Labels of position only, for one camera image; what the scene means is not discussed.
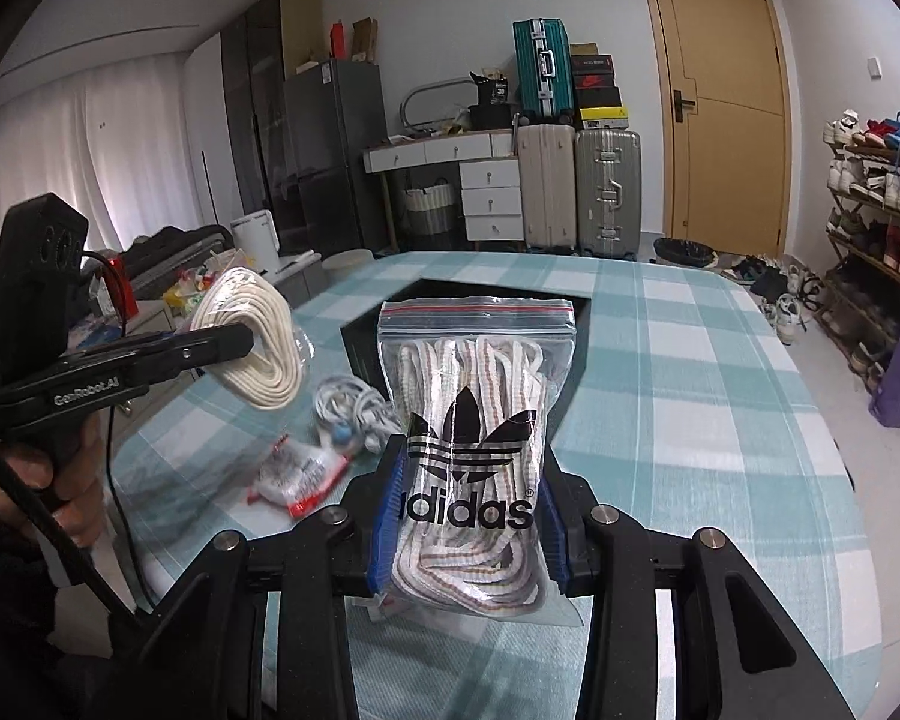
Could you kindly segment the person's left hand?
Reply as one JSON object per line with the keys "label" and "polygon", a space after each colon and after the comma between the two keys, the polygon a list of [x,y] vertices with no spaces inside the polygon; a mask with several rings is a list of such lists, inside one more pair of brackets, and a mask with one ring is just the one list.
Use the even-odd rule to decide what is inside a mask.
{"label": "person's left hand", "polygon": [[100,416],[89,416],[79,431],[79,445],[59,470],[40,450],[0,444],[0,457],[27,488],[52,489],[61,500],[53,512],[58,525],[78,548],[92,548],[105,530],[105,504],[100,481],[105,445]]}

